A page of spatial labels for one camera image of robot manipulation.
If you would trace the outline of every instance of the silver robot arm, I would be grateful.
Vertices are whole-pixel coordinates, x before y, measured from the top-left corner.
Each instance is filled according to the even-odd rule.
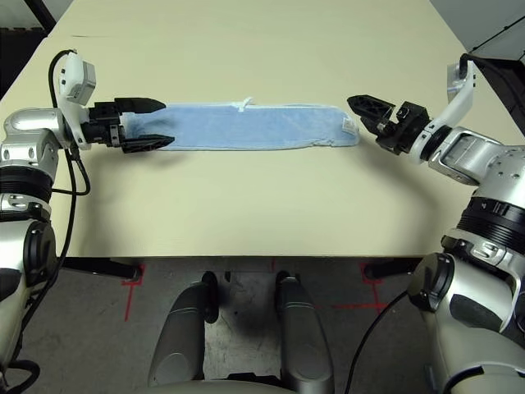
[[[11,114],[4,123],[6,139],[0,143],[0,392],[6,386],[5,372],[20,349],[32,293],[52,285],[61,266],[49,206],[58,150],[68,149],[78,158],[78,149],[89,149],[92,143],[132,153],[173,141],[163,135],[125,138],[119,116],[165,107],[156,100],[116,98],[85,108],[96,85],[94,67],[73,51],[61,56],[67,59],[59,77],[58,108]]]
[[[465,185],[476,186],[441,253],[417,266],[408,288],[431,334],[432,368],[439,393],[525,392],[525,350],[504,335],[525,276],[525,146],[507,146],[455,126],[472,105],[472,61],[449,67],[449,106],[436,119],[405,102],[370,96],[350,107],[392,153]]]

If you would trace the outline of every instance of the red tape marking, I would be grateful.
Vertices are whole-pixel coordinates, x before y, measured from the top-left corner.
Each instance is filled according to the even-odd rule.
[[[135,286],[142,286],[142,281],[144,280],[144,272],[146,271],[146,266],[143,264],[140,264],[140,278],[137,282],[128,282],[128,281],[122,281],[122,286],[129,286],[130,292],[128,293],[128,300],[126,303],[126,311],[124,313],[124,321],[127,322],[130,318],[130,311],[131,311],[131,301],[133,300],[133,290]]]
[[[366,263],[360,263],[359,264],[359,269],[361,270],[361,280],[363,281],[363,283],[365,283],[367,285],[370,285],[370,287],[372,288],[372,294],[374,296],[375,308],[376,308],[377,314],[380,314],[381,310],[383,308],[385,308],[386,305],[379,302],[379,294],[377,293],[376,285],[381,285],[383,283],[383,281],[381,279],[376,279],[376,280],[368,279],[367,276],[364,274],[364,268],[366,266],[367,266]]]
[[[386,307],[386,304],[337,304],[330,305],[333,309],[382,309]]]

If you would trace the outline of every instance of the beige table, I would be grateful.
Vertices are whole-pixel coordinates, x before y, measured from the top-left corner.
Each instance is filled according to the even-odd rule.
[[[0,121],[50,105],[48,64],[76,48],[96,67],[89,104],[324,103],[372,94],[437,115],[463,48],[426,0],[76,0],[0,102]],[[480,79],[463,126],[523,142]],[[363,140],[279,152],[84,153],[71,256],[411,255],[437,250],[473,189]],[[64,161],[57,185],[69,187]],[[69,209],[52,197],[63,240]]]

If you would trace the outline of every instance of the light blue cloth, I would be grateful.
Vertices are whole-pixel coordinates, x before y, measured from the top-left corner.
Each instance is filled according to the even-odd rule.
[[[322,105],[242,103],[170,104],[122,116],[126,138],[175,137],[167,150],[274,150],[358,143],[358,127],[344,111]]]

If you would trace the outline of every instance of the black cable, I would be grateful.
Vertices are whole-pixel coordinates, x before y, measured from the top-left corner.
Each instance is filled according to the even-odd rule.
[[[7,394],[21,394],[36,382],[40,376],[40,367],[34,361],[29,360],[15,360],[9,364],[11,369],[21,369],[31,373],[31,375],[18,386],[14,386],[7,390]]]
[[[481,48],[483,45],[489,43],[490,41],[492,41],[493,39],[495,39],[497,36],[499,36],[500,34],[503,34],[505,31],[507,31],[508,29],[510,29],[512,26],[518,24],[519,22],[523,21],[525,19],[525,15],[520,17],[517,21],[511,23],[510,25],[507,25],[507,26],[503,26],[503,29],[501,29],[500,31],[498,31],[496,34],[494,34],[492,37],[486,39],[485,41],[483,41],[481,44],[477,45],[476,47],[472,48],[472,51],[470,52],[474,52],[474,51],[477,51],[479,48]]]
[[[75,160],[76,165],[78,166],[80,170],[80,174],[82,174],[82,179],[84,180],[85,188],[84,191],[78,191],[76,195],[82,196],[82,195],[88,195],[91,191],[91,183],[89,182],[88,173],[85,171],[84,164],[82,163],[82,160]],[[72,195],[73,193],[70,190],[63,190],[63,189],[52,189],[53,193],[60,193],[62,195]]]
[[[57,97],[55,95],[55,84],[53,82],[54,69],[58,61],[61,59],[61,57],[66,56],[68,53],[71,53],[71,52],[73,51],[70,49],[67,49],[65,51],[60,51],[52,59],[51,63],[49,63],[49,70],[48,70],[49,94],[51,95],[51,101],[52,101],[52,105],[54,108],[57,107]],[[74,155],[78,157],[78,153],[75,150],[74,152],[75,152]],[[66,155],[67,169],[69,170],[69,176],[71,180],[71,205],[70,205],[70,211],[69,211],[69,219],[67,223],[66,238],[64,240],[64,246],[62,247],[62,252],[60,253],[60,257],[58,258],[57,269],[55,270],[53,275],[48,279],[44,287],[39,291],[36,299],[34,299],[33,302],[30,304],[29,309],[27,310],[27,312],[24,315],[24,318],[22,319],[21,332],[23,332],[25,327],[27,327],[27,324],[33,317],[34,312],[42,303],[43,298],[46,296],[49,289],[57,281],[58,271],[60,271],[60,268],[62,267],[62,265],[64,264],[64,261],[66,260],[67,250],[69,249],[69,244],[71,243],[71,235],[73,232],[73,224],[75,221],[75,209],[76,209],[76,197],[77,197],[76,178],[75,178],[75,170],[73,169],[73,159],[72,159],[71,152],[67,149],[64,149],[64,154]],[[87,191],[89,188],[88,185],[89,185],[89,181],[86,182]]]
[[[55,55],[55,57],[52,59],[51,63],[49,63],[48,68],[48,84],[49,84],[49,94],[51,95],[51,103],[53,108],[58,108],[57,104],[57,96],[55,94],[55,82],[53,80],[54,73],[55,73],[55,67],[57,66],[58,61],[66,56],[68,53],[74,52],[72,49],[66,49],[64,51],[60,51]]]
[[[372,331],[376,327],[376,325],[381,321],[383,317],[385,317],[386,313],[392,309],[394,305],[396,305],[399,301],[401,301],[405,296],[407,295],[406,291],[403,291],[401,294],[399,294],[397,297],[395,297],[382,311],[380,314],[377,315],[376,319],[370,324],[370,327],[368,330],[364,333],[363,339],[361,340],[361,343],[359,343],[358,349],[355,351],[354,358],[352,359],[352,364],[350,365],[350,371],[348,372],[348,378],[346,380],[346,387],[345,387],[345,394],[349,394],[350,392],[350,386],[352,385],[352,378],[354,377],[354,371],[355,366],[358,363],[359,355],[361,354],[361,351],[364,348],[364,345],[367,343],[368,337],[370,337],[370,334],[372,334]]]
[[[70,210],[69,210],[69,220],[67,223],[66,239],[64,240],[64,246],[62,247],[62,252],[60,253],[60,257],[58,258],[58,263],[57,263],[57,268],[55,270],[55,273],[52,275],[52,277],[48,279],[48,281],[46,282],[42,290],[39,292],[37,298],[34,300],[30,308],[25,313],[24,318],[22,319],[21,331],[25,330],[25,327],[27,327],[27,324],[30,322],[31,318],[34,315],[34,312],[42,303],[43,298],[46,296],[49,289],[57,281],[58,272],[60,271],[60,268],[62,267],[62,265],[64,265],[64,261],[66,260],[67,250],[69,249],[69,244],[71,243],[71,235],[73,233],[73,224],[75,222],[75,209],[76,209],[76,197],[77,197],[76,179],[75,179],[75,173],[73,171],[73,162],[71,159],[71,154],[67,150],[64,151],[64,154],[66,155],[67,168],[69,169],[69,174],[70,174],[70,179],[71,179],[71,190],[73,191],[73,194],[71,195],[71,205],[70,205]]]
[[[58,61],[66,56],[68,53],[74,52],[72,49],[66,49],[63,51],[60,51],[55,55],[55,57],[52,59],[51,63],[49,63],[49,69],[48,69],[48,84],[49,84],[49,94],[51,96],[51,103],[53,108],[57,108],[57,94],[55,93],[55,83],[54,83],[54,74],[55,74],[55,67],[58,64]],[[80,173],[82,174],[82,178],[84,179],[85,183],[85,190],[81,192],[77,192],[76,195],[87,195],[91,191],[91,184],[89,183],[89,177],[88,173],[85,171],[84,164],[82,163],[82,160],[80,159],[79,154],[73,155],[76,161],[77,166],[79,167]],[[69,190],[63,190],[63,189],[52,189],[53,193],[61,193],[64,195],[72,195],[72,192]]]

